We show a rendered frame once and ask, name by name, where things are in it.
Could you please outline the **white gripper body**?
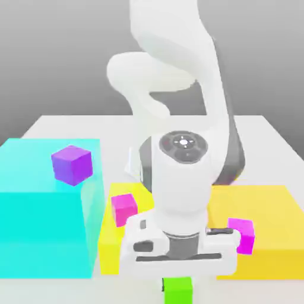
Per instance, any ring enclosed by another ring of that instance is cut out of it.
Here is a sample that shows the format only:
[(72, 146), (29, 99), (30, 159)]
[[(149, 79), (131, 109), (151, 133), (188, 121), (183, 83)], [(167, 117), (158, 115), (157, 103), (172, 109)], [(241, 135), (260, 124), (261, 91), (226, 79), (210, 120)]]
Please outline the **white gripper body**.
[(119, 275), (135, 278), (216, 277), (235, 273), (240, 234), (207, 235), (198, 253), (187, 259), (170, 259), (164, 252), (135, 252), (123, 240)]

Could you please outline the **small green cube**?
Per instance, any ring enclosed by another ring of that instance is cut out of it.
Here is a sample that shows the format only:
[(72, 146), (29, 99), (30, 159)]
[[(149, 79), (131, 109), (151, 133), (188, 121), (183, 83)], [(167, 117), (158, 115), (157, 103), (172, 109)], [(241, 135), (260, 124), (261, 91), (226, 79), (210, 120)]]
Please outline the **small green cube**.
[(163, 279), (164, 304), (193, 304), (193, 286), (190, 277)]

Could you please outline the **small magenta cube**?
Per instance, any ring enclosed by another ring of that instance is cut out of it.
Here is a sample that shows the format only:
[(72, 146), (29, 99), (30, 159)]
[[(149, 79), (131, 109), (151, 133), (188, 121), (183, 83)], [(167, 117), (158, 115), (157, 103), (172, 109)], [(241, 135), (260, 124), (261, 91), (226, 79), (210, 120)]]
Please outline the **small magenta cube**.
[(237, 247), (239, 254), (251, 255), (255, 242), (255, 231), (252, 220), (240, 218), (228, 218), (228, 228), (237, 230), (240, 233), (240, 244)]

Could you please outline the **small pink cube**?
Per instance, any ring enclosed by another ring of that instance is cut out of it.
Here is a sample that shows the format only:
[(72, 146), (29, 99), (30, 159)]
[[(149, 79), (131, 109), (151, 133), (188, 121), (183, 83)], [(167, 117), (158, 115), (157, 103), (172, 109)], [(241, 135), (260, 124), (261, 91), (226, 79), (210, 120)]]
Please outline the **small pink cube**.
[(138, 214), (138, 206), (132, 194), (112, 197), (111, 205), (113, 218), (117, 227), (124, 226), (129, 217)]

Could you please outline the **small purple cube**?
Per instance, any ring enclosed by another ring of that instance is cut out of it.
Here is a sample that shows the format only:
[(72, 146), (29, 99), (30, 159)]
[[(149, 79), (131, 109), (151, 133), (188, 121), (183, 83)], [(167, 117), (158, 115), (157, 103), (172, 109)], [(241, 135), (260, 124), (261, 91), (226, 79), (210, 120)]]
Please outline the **small purple cube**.
[(51, 155), (55, 179), (76, 186), (93, 174), (91, 152), (69, 145)]

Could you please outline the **large yellow box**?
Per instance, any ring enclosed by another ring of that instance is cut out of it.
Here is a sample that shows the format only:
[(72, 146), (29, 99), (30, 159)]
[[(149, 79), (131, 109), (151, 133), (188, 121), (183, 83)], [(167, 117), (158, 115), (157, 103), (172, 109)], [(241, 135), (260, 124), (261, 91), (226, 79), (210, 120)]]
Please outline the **large yellow box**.
[(100, 270), (103, 275), (119, 274), (119, 257), (125, 225), (117, 227), (112, 214), (111, 198), (117, 195), (132, 194), (138, 214), (154, 207), (151, 193), (141, 183), (112, 183), (105, 206), (98, 241)]

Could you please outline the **large orange box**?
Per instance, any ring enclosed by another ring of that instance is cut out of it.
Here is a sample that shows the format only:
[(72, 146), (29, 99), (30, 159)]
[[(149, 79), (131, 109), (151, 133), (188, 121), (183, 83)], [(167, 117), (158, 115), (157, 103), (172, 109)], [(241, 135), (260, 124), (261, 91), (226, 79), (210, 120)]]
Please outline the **large orange box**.
[(285, 186), (215, 186), (208, 213), (210, 228), (233, 218), (255, 231), (252, 254), (238, 255), (236, 272), (218, 280), (304, 280), (304, 211)]

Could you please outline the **large cyan box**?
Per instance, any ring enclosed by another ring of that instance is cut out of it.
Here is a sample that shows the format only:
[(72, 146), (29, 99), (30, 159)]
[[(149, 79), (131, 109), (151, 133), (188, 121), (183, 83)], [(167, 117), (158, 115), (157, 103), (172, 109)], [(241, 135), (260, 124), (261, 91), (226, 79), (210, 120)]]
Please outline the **large cyan box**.
[[(93, 174), (72, 186), (51, 156), (91, 153)], [(100, 141), (10, 138), (0, 146), (0, 278), (90, 278), (105, 211)]]

